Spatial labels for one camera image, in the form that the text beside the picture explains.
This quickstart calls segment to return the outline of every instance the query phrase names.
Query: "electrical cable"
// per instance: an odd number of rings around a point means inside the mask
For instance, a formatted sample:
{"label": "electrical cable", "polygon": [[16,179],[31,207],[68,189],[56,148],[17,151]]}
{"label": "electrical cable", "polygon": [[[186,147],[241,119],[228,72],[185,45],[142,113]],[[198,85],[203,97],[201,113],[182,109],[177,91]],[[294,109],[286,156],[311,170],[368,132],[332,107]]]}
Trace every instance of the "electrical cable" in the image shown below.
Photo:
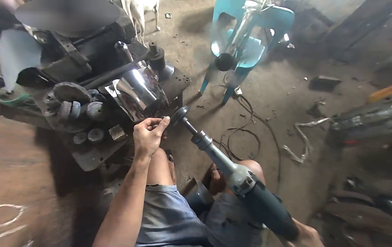
{"label": "electrical cable", "polygon": [[[226,76],[227,76],[227,75],[228,75],[228,74],[225,74],[225,76],[224,76],[224,85],[223,85],[224,87],[226,87],[225,79],[226,79]],[[275,143],[275,145],[276,145],[276,147],[277,147],[277,154],[278,154],[278,174],[277,174],[277,189],[276,189],[276,192],[278,193],[278,190],[279,190],[279,188],[280,188],[280,183],[281,183],[281,149],[280,149],[280,146],[279,146],[279,144],[278,144],[278,140],[277,140],[276,134],[275,134],[274,130],[272,129],[272,127],[270,126],[270,124],[269,124],[267,121],[265,121],[262,117],[260,117],[257,113],[254,112],[254,110],[253,110],[253,108],[252,108],[252,105],[251,105],[251,103],[248,101],[247,98],[245,98],[243,95],[240,95],[236,100],[237,100],[237,102],[238,102],[238,103],[239,103],[248,113],[251,114],[251,118],[249,119],[249,122],[246,123],[245,125],[241,126],[241,127],[238,127],[238,128],[228,128],[228,129],[226,129],[226,131],[224,131],[224,132],[222,133],[220,141],[219,141],[219,140],[215,140],[215,139],[213,139],[213,141],[214,141],[215,143],[218,143],[218,144],[219,144],[219,148],[223,147],[223,148],[225,149],[225,151],[226,151],[226,153],[227,153],[227,156],[228,156],[230,159],[233,157],[233,158],[235,158],[236,160],[242,160],[242,159],[238,158],[238,157],[231,151],[230,146],[229,146],[229,144],[230,144],[230,139],[231,139],[231,136],[232,136],[233,134],[235,134],[237,131],[248,132],[248,133],[250,133],[251,135],[253,135],[253,136],[255,137],[255,139],[257,140],[257,142],[258,142],[258,151],[257,151],[257,154],[254,155],[254,158],[257,157],[258,154],[260,153],[260,145],[261,145],[260,139],[258,138],[258,136],[257,136],[254,132],[252,132],[252,131],[250,131],[250,130],[248,130],[248,129],[245,129],[245,127],[246,127],[248,124],[251,124],[251,123],[254,122],[253,118],[256,117],[256,118],[257,118],[259,121],[261,121],[266,127],[268,127],[268,129],[269,129],[269,131],[270,131],[270,134],[272,135],[272,139],[274,140],[274,143]],[[248,104],[249,107],[246,107],[245,104],[244,104],[241,100],[243,100],[246,104]],[[227,143],[225,144],[224,142],[222,142],[222,139],[223,139],[223,137],[225,136],[226,132],[231,131],[231,130],[233,130],[233,132],[228,136]]]}

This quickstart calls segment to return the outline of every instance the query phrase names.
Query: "hand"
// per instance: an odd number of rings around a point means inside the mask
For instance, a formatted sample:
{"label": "hand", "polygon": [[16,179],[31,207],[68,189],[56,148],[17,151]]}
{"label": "hand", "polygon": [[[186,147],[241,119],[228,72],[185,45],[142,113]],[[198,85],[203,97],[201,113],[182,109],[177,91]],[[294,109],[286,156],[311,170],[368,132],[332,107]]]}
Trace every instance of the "hand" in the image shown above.
{"label": "hand", "polygon": [[278,237],[284,247],[324,247],[321,242],[319,233],[312,227],[306,226],[296,219],[292,218],[293,222],[298,227],[300,234],[298,239],[294,242],[286,241],[283,237]]}
{"label": "hand", "polygon": [[133,127],[135,158],[151,158],[160,147],[162,133],[170,123],[170,117],[164,119],[148,118]]}

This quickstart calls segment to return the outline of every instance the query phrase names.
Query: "stool leg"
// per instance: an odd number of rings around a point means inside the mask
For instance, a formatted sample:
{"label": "stool leg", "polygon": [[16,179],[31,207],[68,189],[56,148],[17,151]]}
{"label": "stool leg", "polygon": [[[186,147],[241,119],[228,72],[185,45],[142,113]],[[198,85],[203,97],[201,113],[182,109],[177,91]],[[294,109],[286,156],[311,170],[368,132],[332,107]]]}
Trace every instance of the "stool leg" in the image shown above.
{"label": "stool leg", "polygon": [[228,89],[225,92],[225,96],[222,100],[222,104],[226,104],[228,99],[231,97],[231,95],[234,93],[234,89],[236,89],[248,76],[249,72],[254,67],[251,68],[242,68],[242,67],[237,67],[234,71],[234,76],[235,78],[233,79],[234,81],[230,82],[228,85]]}
{"label": "stool leg", "polygon": [[229,99],[229,98],[231,97],[231,95],[234,93],[234,89],[235,89],[235,88],[232,88],[232,87],[228,87],[228,89],[226,89],[224,98],[223,98],[223,100],[222,100],[222,105],[225,105],[226,102],[228,102],[228,99]]}
{"label": "stool leg", "polygon": [[200,88],[200,91],[199,91],[200,95],[203,95],[208,83],[212,79],[213,74],[214,74],[214,70],[215,70],[214,63],[211,63],[210,66],[208,66],[205,77],[203,79],[202,87]]}

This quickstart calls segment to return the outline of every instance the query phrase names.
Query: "black cable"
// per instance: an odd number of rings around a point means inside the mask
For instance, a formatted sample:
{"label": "black cable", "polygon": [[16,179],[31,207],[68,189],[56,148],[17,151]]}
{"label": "black cable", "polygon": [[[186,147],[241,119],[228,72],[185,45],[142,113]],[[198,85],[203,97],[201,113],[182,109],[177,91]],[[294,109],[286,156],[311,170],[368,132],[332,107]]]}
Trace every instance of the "black cable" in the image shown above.
{"label": "black cable", "polygon": [[[248,105],[250,106],[250,109],[248,109],[242,102],[240,102],[239,99],[243,99],[245,102],[248,103]],[[251,103],[249,103],[248,99],[246,99],[243,95],[241,95],[239,98],[237,98],[238,103],[245,108],[245,110],[247,110],[250,114],[252,114],[253,116],[255,116],[258,120],[260,120],[264,125],[266,125],[266,127],[268,127],[270,134],[272,135],[272,138],[274,139],[274,143],[277,147],[277,153],[278,153],[278,174],[277,174],[277,193],[278,190],[280,188],[280,183],[281,183],[281,149],[280,146],[278,145],[278,140],[276,137],[276,134],[274,132],[274,130],[272,129],[272,127],[269,125],[268,122],[266,122],[262,117],[260,117],[258,114],[256,114],[254,112],[254,110],[252,110],[251,107]]]}
{"label": "black cable", "polygon": [[[226,73],[226,74],[224,75],[224,79],[223,79],[223,82],[224,82],[223,86],[224,86],[224,87],[226,87],[225,79],[226,79],[226,76],[227,76],[227,75],[228,75],[228,73]],[[243,102],[240,101],[240,99],[243,99],[243,100],[248,104],[249,108],[247,108],[247,107],[245,106],[245,104],[243,104]],[[235,156],[235,155],[232,153],[231,149],[229,148],[229,140],[230,140],[231,136],[232,136],[236,131],[238,131],[238,130],[246,131],[246,132],[252,134],[252,135],[257,139],[257,142],[258,142],[258,152],[257,152],[257,154],[258,154],[258,153],[260,152],[260,140],[259,140],[259,138],[257,137],[257,135],[256,135],[254,132],[252,132],[252,131],[250,131],[250,130],[243,129],[245,126],[247,126],[248,124],[250,124],[251,122],[253,122],[253,117],[255,116],[255,117],[256,117],[258,120],[260,120],[264,125],[266,125],[266,127],[268,127],[268,129],[269,129],[269,131],[270,131],[270,134],[272,135],[272,138],[274,139],[274,143],[275,143],[275,145],[276,145],[276,147],[277,147],[277,153],[278,153],[278,174],[277,174],[277,189],[276,189],[276,193],[278,193],[278,190],[280,189],[280,183],[281,183],[281,149],[280,149],[280,146],[278,145],[278,140],[277,140],[276,134],[275,134],[274,130],[272,129],[272,127],[270,126],[270,124],[269,124],[267,121],[265,121],[262,117],[260,117],[257,113],[254,112],[254,110],[253,110],[253,108],[252,108],[252,105],[251,105],[251,103],[248,101],[247,98],[245,98],[243,95],[240,95],[236,100],[238,101],[238,103],[239,103],[243,108],[245,108],[245,110],[246,110],[247,112],[249,112],[249,113],[251,114],[250,121],[249,121],[247,124],[243,125],[242,127],[239,127],[239,128],[229,128],[229,129],[227,129],[225,132],[222,133],[222,135],[221,135],[221,140],[220,140],[220,141],[217,141],[217,140],[213,140],[213,141],[215,141],[216,143],[219,144],[219,148],[222,146],[222,147],[226,150],[227,155],[228,155],[228,157],[229,157],[230,159],[231,159],[231,157],[234,157],[234,158],[237,159],[237,160],[241,160],[241,159],[238,159],[237,156]],[[234,130],[234,132],[231,133],[231,135],[228,136],[228,141],[227,141],[227,144],[225,145],[225,143],[222,142],[222,138],[223,138],[223,136],[225,135],[225,133],[228,132],[229,130]]]}

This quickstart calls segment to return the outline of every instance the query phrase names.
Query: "knee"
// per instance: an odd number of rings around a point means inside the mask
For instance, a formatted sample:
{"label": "knee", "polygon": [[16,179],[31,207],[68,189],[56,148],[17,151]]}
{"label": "knee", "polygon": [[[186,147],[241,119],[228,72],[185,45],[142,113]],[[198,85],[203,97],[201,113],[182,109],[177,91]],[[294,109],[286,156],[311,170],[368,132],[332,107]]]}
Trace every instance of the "knee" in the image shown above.
{"label": "knee", "polygon": [[151,157],[151,160],[167,160],[167,155],[166,155],[166,151],[164,151],[164,149],[162,148],[158,148],[158,150],[156,150],[156,152],[153,154],[153,156]]}
{"label": "knee", "polygon": [[265,182],[265,175],[263,174],[263,169],[259,163],[255,162],[254,160],[242,160],[237,162],[240,165],[246,166],[250,169],[264,184]]}

